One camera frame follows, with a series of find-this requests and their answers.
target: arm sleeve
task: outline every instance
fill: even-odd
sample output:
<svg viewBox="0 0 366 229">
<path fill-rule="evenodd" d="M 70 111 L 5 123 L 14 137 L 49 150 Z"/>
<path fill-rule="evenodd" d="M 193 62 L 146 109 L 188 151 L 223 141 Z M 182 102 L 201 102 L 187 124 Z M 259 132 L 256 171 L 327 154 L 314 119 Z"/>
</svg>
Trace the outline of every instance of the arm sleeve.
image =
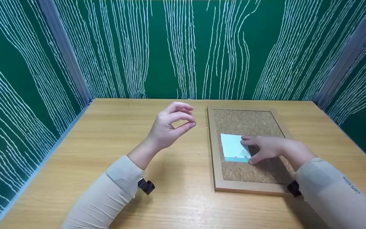
<svg viewBox="0 0 366 229">
<path fill-rule="evenodd" d="M 366 228 L 366 197 L 342 173 L 320 158 L 296 172 L 306 202 L 330 228 Z"/>
<path fill-rule="evenodd" d="M 107 229 L 135 197 L 143 174 L 127 156 L 119 158 L 79 197 L 61 229 Z"/>
</svg>

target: left hand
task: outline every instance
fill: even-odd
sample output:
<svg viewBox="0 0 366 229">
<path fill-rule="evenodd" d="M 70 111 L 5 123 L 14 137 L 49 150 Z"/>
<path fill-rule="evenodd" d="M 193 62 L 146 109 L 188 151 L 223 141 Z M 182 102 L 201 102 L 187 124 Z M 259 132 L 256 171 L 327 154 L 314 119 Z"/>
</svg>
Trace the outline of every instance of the left hand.
<svg viewBox="0 0 366 229">
<path fill-rule="evenodd" d="M 196 120 L 192 116 L 192 110 L 193 107 L 187 103 L 173 102 L 166 109 L 158 113 L 146 140 L 157 151 L 171 146 L 180 136 L 196 126 Z M 172 123 L 179 120 L 187 120 L 187 122 L 174 128 Z"/>
</svg>

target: wooden table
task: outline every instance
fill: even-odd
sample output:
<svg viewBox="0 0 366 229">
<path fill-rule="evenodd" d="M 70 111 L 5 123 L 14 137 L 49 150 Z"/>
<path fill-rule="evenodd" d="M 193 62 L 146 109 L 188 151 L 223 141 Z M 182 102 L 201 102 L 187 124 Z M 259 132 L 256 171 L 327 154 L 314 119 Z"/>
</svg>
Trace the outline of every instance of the wooden table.
<svg viewBox="0 0 366 229">
<path fill-rule="evenodd" d="M 344 173 L 366 195 L 366 155 L 309 101 L 187 100 L 197 126 L 161 151 L 146 170 L 156 189 L 137 197 L 112 228 L 318 228 L 300 198 L 215 192 L 206 108 L 277 110 L 294 139 Z M 171 100 L 96 99 L 0 223 L 0 228 L 59 228 L 78 196 L 133 149 Z"/>
</svg>

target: card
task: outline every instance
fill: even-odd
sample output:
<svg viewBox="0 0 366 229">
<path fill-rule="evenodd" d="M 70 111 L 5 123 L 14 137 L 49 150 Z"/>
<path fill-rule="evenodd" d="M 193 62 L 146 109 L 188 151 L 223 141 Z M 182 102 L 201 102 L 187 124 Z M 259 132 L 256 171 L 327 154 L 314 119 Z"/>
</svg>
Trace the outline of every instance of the card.
<svg viewBox="0 0 366 229">
<path fill-rule="evenodd" d="M 248 162 L 251 158 L 248 145 L 241 144 L 241 135 L 220 134 L 225 161 Z"/>
</svg>

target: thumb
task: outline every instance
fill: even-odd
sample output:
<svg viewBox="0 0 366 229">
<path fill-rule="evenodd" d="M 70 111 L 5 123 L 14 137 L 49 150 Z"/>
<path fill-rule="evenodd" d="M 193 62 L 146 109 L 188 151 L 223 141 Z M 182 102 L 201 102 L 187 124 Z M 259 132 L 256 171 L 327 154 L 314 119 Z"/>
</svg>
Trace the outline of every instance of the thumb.
<svg viewBox="0 0 366 229">
<path fill-rule="evenodd" d="M 263 155 L 263 152 L 259 151 L 257 154 L 253 155 L 251 159 L 248 161 L 248 164 L 254 165 L 263 159 L 266 159 L 265 155 Z"/>
<path fill-rule="evenodd" d="M 184 123 L 181 126 L 178 126 L 174 130 L 172 130 L 173 136 L 178 139 L 180 136 L 184 135 L 186 132 L 188 132 L 190 129 L 196 126 L 195 122 L 187 122 Z"/>
</svg>

